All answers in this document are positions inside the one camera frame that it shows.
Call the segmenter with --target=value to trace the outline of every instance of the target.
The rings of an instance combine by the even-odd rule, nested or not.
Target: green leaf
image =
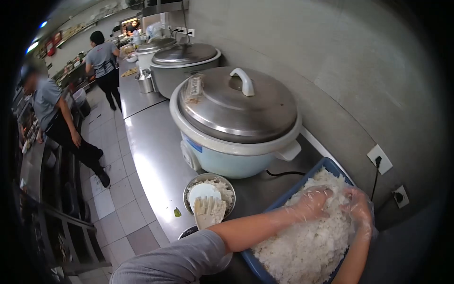
[[[180,212],[180,210],[178,210],[178,207],[175,207],[175,210],[173,211],[173,213],[175,214],[175,217],[181,217],[181,212]]]

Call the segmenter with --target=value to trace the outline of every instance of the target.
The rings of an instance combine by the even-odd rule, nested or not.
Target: electrical outlet
[[[372,148],[372,150],[370,150],[369,153],[367,153],[367,156],[372,161],[375,167],[377,166],[375,164],[375,159],[378,158],[379,156],[381,157],[380,167],[378,168],[380,174],[386,173],[393,167],[393,164],[391,164],[390,159],[388,159],[388,157],[385,155],[385,153],[378,144],[375,145],[375,147]]]
[[[393,191],[393,192],[396,192],[396,193],[398,192],[398,193],[402,194],[402,196],[404,197],[404,198],[402,199],[402,201],[399,202],[399,201],[397,201],[396,195],[394,195],[394,200],[396,201],[397,206],[398,206],[399,208],[402,208],[402,207],[404,207],[405,205],[407,205],[407,204],[410,203],[410,200],[408,199],[407,193],[405,192],[405,188],[404,188],[403,185],[401,185],[398,189],[396,189],[396,190]]]

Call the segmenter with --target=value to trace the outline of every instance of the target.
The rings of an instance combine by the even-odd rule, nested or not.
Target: light blue rice cooker
[[[170,100],[181,150],[194,170],[240,179],[275,159],[292,160],[301,116],[278,80],[247,68],[217,67],[183,81]]]

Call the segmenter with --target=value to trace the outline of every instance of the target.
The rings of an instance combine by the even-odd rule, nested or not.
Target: cap
[[[24,64],[22,66],[22,68],[20,69],[19,85],[24,86],[25,80],[27,80],[28,76],[30,76],[30,74],[35,73],[35,72],[38,72],[38,68],[33,66],[33,64],[29,64],[29,63]]]

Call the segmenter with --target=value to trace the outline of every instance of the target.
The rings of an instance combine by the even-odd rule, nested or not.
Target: white rice
[[[191,192],[192,188],[198,184],[212,184],[216,188],[217,191],[221,193],[221,199],[222,201],[225,201],[226,203],[226,212],[230,210],[230,208],[233,206],[233,191],[228,189],[227,184],[225,182],[221,181],[216,181],[214,179],[207,179],[205,181],[198,181],[194,183],[192,187],[189,188],[188,194],[186,196],[186,199],[189,201],[189,193]]]
[[[337,178],[322,168],[285,206],[296,203],[301,194],[313,185],[327,185],[333,191],[332,198],[326,201],[324,207],[330,217],[292,225],[252,248],[254,256],[280,284],[325,282],[348,247],[350,218],[339,209],[340,204],[347,202],[342,194],[347,186],[344,177]]]

